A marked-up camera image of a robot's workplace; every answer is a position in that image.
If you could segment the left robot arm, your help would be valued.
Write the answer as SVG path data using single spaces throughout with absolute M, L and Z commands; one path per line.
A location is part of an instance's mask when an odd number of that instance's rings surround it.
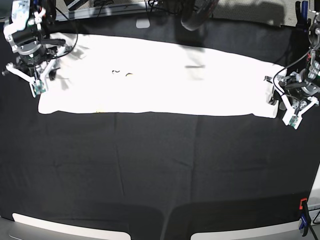
M 314 11 L 315 16 L 308 30 L 310 43 L 307 53 L 294 63 L 277 72 L 275 76 L 264 78 L 273 85 L 272 90 L 277 92 L 286 108 L 289 120 L 297 121 L 302 114 L 314 105 L 319 104 L 315 97 L 320 92 L 320 11 Z M 287 76 L 281 73 L 305 60 L 305 67 L 301 71 L 293 71 Z

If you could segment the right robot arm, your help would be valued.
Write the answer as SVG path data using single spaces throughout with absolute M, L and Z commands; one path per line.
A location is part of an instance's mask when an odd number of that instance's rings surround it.
M 10 15 L 5 18 L 3 35 L 17 53 L 13 69 L 39 80 L 45 69 L 48 78 L 54 81 L 59 67 L 49 63 L 69 54 L 73 47 L 65 39 L 51 38 L 50 28 L 57 17 L 55 0 L 14 0 Z

